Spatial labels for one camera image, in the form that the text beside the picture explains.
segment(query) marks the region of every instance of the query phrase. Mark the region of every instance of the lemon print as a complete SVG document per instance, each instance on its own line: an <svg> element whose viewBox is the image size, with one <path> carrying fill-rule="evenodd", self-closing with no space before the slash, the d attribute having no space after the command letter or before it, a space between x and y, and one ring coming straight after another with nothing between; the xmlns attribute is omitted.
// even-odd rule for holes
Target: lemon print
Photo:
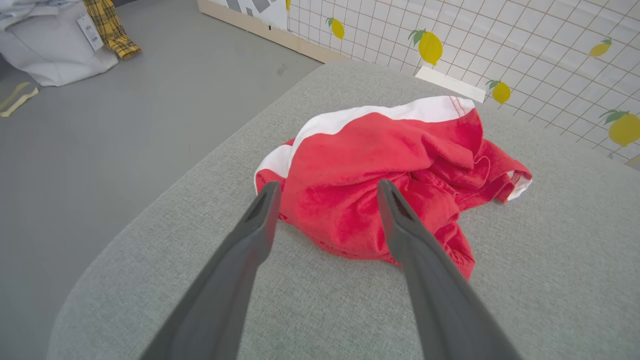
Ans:
<svg viewBox="0 0 640 360"><path fill-rule="evenodd" d="M611 47L611 40L611 37L605 37L605 39L602 41L602 44L598 44L591 48L589 56L600 56L606 53Z"/></svg>
<svg viewBox="0 0 640 360"><path fill-rule="evenodd" d="M331 26L331 31L333 32L335 37L339 38L340 40L344 38L344 26L342 26L342 24L338 20L330 17L326 20L326 23Z"/></svg>
<svg viewBox="0 0 640 360"><path fill-rule="evenodd" d="M407 40L413 37L413 46L415 44L418 45L418 52L420 52L420 56L422 59L433 66L436 66L436 63L442 56L442 43L440 39L432 32L424 30L413 30Z"/></svg>
<svg viewBox="0 0 640 360"><path fill-rule="evenodd" d="M609 128L609 138L625 147L640 138L640 119L628 111L609 110L600 117L607 117L605 124L615 121Z"/></svg>
<svg viewBox="0 0 640 360"><path fill-rule="evenodd" d="M511 97L511 89L509 89L507 84L499 80L489 80L486 83L491 83L489 90L493 89L493 98L497 102L504 104Z"/></svg>

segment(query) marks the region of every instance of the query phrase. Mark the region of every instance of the yellow plaid cloth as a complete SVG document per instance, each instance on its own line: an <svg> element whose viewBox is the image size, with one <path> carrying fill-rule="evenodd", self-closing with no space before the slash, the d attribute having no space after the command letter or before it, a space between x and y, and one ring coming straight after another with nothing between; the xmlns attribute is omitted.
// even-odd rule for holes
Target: yellow plaid cloth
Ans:
<svg viewBox="0 0 640 360"><path fill-rule="evenodd" d="M102 41L121 59L132 58L142 51L124 32L111 0L84 0L84 5Z"/></svg>

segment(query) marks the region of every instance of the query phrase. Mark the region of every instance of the gray cushion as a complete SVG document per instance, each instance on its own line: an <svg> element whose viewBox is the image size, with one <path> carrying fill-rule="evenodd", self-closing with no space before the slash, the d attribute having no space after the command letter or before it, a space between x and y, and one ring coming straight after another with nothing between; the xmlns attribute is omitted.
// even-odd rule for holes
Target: gray cushion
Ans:
<svg viewBox="0 0 640 360"><path fill-rule="evenodd" d="M309 118L442 94L451 93L376 65L313 72L113 240L69 295L48 358L137 359L254 198L261 159ZM462 213L477 261L471 285L525 358L639 358L640 174L488 106L478 112L486 137L528 166L534 182L507 205ZM326 254L279 223L239 358L421 356L400 269Z"/></svg>

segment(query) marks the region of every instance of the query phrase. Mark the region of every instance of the white grid backdrop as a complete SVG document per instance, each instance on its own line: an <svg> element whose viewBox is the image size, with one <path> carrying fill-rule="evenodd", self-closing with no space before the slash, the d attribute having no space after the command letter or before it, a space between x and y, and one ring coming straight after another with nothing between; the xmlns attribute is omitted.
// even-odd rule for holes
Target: white grid backdrop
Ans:
<svg viewBox="0 0 640 360"><path fill-rule="evenodd" d="M342 40L328 17L343 23ZM501 80L511 97L485 104L624 163L640 142L620 147L599 116L640 113L639 20L638 0L292 0L288 24L313 44L405 74L428 66L484 89ZM436 67L407 40L415 29L442 41ZM609 50L588 56L605 36Z"/></svg>

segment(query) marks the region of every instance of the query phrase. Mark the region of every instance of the white trim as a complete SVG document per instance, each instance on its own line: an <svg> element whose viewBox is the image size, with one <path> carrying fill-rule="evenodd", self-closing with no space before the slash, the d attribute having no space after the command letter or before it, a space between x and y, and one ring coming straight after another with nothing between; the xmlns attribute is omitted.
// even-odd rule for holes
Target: white trim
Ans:
<svg viewBox="0 0 640 360"><path fill-rule="evenodd" d="M293 157L292 150L291 145L280 145L262 160L253 174L253 187L256 194L258 194L258 184L255 182L255 177L258 176L258 171L268 169L284 178L289 175L289 157Z"/></svg>
<svg viewBox="0 0 640 360"><path fill-rule="evenodd" d="M509 171L507 173L507 175L510 178L513 178L513 174L514 174L513 171ZM520 174L520 178L515 183L515 188L513 188L513 191L509 194L507 201L511 201L519 197L520 195L522 195L522 193L524 193L524 191L529 187L529 185L531 185L532 182L533 182L533 179L527 179L522 174Z"/></svg>
<svg viewBox="0 0 640 360"><path fill-rule="evenodd" d="M457 120L475 108L473 100L455 96L425 97L405 105L386 108L384 106L362 106L346 110L324 113L311 118L298 132L293 146L281 145L267 155L253 176L257 191L255 175L258 171L269 169L286 178L289 175L291 161L302 141L316 134L337 134L351 121L366 114L380 113L391 120L419 120L423 122L445 122Z"/></svg>

